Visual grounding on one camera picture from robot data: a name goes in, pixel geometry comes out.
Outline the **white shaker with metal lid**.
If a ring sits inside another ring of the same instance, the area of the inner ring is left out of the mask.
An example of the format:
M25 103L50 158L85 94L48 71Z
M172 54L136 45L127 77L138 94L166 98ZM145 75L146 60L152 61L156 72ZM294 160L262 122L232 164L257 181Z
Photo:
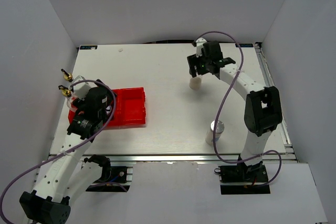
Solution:
M217 142L221 137L222 133L225 130L225 125L222 121L213 121L207 131L205 142L208 145L213 145L214 142Z

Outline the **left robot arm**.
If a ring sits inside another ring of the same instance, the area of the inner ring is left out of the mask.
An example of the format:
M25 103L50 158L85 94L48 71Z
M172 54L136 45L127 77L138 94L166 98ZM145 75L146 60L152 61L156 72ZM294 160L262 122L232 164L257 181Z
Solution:
M73 174L83 154L109 121L116 107L116 95L99 86L89 89L85 98L73 102L74 117L67 128L65 141L41 181L32 192L23 192L19 203L26 216L38 223L65 223L71 204L96 180L110 178L110 160L102 155L85 159L85 165Z

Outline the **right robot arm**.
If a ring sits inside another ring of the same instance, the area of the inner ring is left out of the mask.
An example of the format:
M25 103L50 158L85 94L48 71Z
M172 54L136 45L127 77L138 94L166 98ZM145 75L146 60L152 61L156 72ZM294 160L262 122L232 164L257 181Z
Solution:
M266 87L245 74L241 67L230 58L223 56L219 42L199 38L193 43L196 53L187 57L189 86L200 88L201 76L210 73L228 84L245 101L244 122L248 130L243 151L239 155L238 177L247 182L256 175L262 163L262 155L271 133L282 122L279 91L276 87Z

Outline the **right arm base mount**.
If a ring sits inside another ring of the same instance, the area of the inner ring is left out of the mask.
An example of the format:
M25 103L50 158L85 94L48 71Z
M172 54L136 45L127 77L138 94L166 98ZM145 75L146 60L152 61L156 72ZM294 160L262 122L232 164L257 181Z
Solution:
M223 165L214 169L219 176L222 195L265 195L270 194L268 174L261 162L256 169L247 171L244 163Z

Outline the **clear glass oil bottle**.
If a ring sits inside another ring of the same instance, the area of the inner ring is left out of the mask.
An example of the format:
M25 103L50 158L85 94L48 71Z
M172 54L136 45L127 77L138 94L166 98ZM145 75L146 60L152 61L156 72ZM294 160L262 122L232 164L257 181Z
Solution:
M78 75L78 76L74 77L74 76L72 75L72 73L66 71L66 70L63 69L63 68L61 69L61 72L62 72L62 74L63 74L63 76L64 76L64 79L65 79L70 85L72 85L72 84L74 84L74 83L76 83L76 82L78 82L78 81L84 80L84 77L83 77L83 76Z

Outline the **clear jar with metal lid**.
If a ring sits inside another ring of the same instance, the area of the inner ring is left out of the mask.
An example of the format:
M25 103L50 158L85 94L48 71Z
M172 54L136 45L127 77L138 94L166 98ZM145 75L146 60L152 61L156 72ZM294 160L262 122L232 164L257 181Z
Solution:
M189 81L189 87L192 90L199 90L202 84L202 78L201 77L191 77Z

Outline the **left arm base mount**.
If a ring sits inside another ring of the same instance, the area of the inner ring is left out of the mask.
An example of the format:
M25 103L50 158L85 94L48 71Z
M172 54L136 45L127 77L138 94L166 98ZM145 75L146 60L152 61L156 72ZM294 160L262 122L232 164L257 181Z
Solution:
M126 193L132 182L133 167L110 163L106 165L99 179L95 180L87 192Z

